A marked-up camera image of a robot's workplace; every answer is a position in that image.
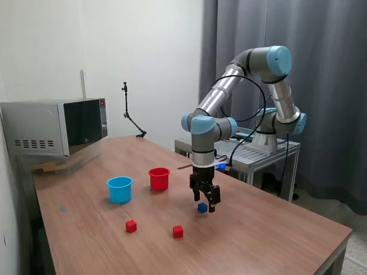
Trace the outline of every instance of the white wall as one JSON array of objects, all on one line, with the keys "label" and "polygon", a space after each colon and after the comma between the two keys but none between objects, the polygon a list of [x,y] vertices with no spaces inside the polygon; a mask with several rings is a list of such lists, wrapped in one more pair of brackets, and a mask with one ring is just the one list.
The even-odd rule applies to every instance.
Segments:
[{"label": "white wall", "polygon": [[173,148],[198,104],[203,1],[81,0],[87,95],[104,96],[108,135],[133,135],[128,108],[150,139]]},{"label": "white wall", "polygon": [[[0,74],[0,101],[7,101]],[[15,181],[0,123],[0,274],[27,274],[30,230],[24,195]]]},{"label": "white wall", "polygon": [[75,0],[0,1],[0,72],[9,100],[82,97],[80,18]]}]

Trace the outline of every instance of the microwave oven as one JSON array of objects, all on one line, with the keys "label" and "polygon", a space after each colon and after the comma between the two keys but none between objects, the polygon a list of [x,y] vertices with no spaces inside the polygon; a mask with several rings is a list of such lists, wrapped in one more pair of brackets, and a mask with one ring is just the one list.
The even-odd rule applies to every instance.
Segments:
[{"label": "microwave oven", "polygon": [[70,156],[107,136],[105,99],[0,103],[8,150]]}]

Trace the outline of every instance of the gray curtain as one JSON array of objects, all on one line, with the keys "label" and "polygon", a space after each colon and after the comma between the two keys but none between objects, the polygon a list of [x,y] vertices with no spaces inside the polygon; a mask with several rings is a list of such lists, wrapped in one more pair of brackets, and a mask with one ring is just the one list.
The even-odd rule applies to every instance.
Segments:
[{"label": "gray curtain", "polygon": [[[205,5],[200,99],[243,50],[288,47],[293,67],[287,80],[307,114],[304,133],[290,137],[301,143],[296,182],[316,198],[337,199],[366,215],[367,1],[206,0]],[[225,111],[243,119],[261,106],[256,88],[243,81]]]}]

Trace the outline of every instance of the robotic arm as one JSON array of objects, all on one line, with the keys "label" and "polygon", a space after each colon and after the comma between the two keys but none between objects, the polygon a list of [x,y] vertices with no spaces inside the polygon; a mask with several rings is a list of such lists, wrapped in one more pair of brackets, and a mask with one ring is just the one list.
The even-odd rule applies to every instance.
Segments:
[{"label": "robotic arm", "polygon": [[214,186],[214,167],[220,162],[216,159],[214,143],[236,134],[237,123],[231,117],[212,117],[217,113],[241,77],[257,75],[269,85],[275,110],[267,110],[266,115],[253,138],[253,146],[268,147],[268,136],[278,131],[300,133],[306,122],[306,115],[300,113],[291,97],[291,89],[285,78],[292,66],[291,53],[285,46],[271,46],[249,49],[236,56],[226,67],[223,76],[216,82],[193,113],[181,119],[182,128],[192,135],[193,173],[190,175],[190,188],[194,200],[200,199],[200,191],[209,202],[209,212],[215,211],[220,202],[219,186]]}]

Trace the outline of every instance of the red cup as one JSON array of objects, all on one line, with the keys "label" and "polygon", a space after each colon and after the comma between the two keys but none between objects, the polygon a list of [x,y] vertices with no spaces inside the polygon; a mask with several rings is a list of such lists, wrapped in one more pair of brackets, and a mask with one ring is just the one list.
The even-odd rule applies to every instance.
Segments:
[{"label": "red cup", "polygon": [[153,168],[149,170],[150,188],[156,191],[163,191],[168,188],[168,175],[170,170],[163,167]]}]

